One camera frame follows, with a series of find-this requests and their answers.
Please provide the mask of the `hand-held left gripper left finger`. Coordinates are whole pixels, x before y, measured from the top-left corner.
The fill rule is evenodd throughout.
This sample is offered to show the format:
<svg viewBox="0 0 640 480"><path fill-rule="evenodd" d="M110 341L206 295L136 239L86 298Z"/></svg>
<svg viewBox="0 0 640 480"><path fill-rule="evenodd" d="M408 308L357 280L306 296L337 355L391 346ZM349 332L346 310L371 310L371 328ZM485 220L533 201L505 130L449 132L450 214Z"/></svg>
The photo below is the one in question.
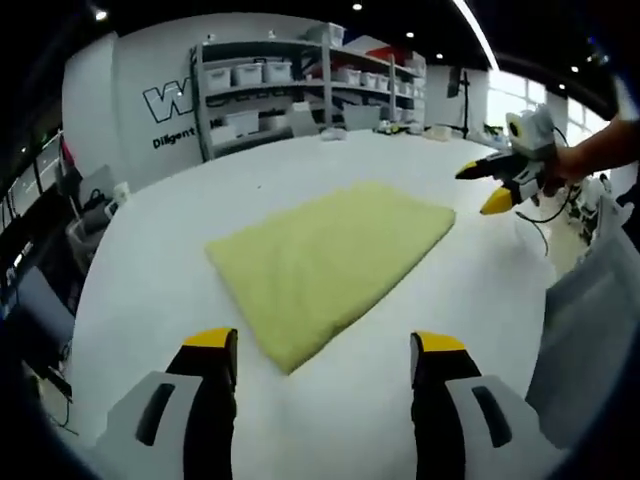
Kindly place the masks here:
<svg viewBox="0 0 640 480"><path fill-rule="evenodd" d="M97 454L114 479L231 479L238 332L185 339L111 408Z"/></svg>

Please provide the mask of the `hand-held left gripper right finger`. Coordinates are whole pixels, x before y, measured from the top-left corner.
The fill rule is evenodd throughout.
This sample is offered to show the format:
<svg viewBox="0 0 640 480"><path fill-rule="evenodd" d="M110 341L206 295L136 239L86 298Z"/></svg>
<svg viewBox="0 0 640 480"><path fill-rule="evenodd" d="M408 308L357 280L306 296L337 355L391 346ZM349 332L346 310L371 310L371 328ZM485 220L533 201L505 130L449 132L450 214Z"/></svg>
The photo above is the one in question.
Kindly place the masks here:
<svg viewBox="0 0 640 480"><path fill-rule="evenodd" d="M410 336L418 479L546 479L563 459L535 410L458 339Z"/></svg>

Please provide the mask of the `person's right hand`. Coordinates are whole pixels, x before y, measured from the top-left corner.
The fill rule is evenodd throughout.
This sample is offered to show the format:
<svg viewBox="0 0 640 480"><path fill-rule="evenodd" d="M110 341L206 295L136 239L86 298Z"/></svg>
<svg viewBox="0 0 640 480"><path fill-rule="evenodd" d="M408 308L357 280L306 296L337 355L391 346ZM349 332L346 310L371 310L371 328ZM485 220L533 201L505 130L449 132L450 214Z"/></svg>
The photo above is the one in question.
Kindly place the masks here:
<svg viewBox="0 0 640 480"><path fill-rule="evenodd" d="M556 156L546 163L542 192L553 197L560 188L579 183L585 176L578 148L558 147Z"/></svg>

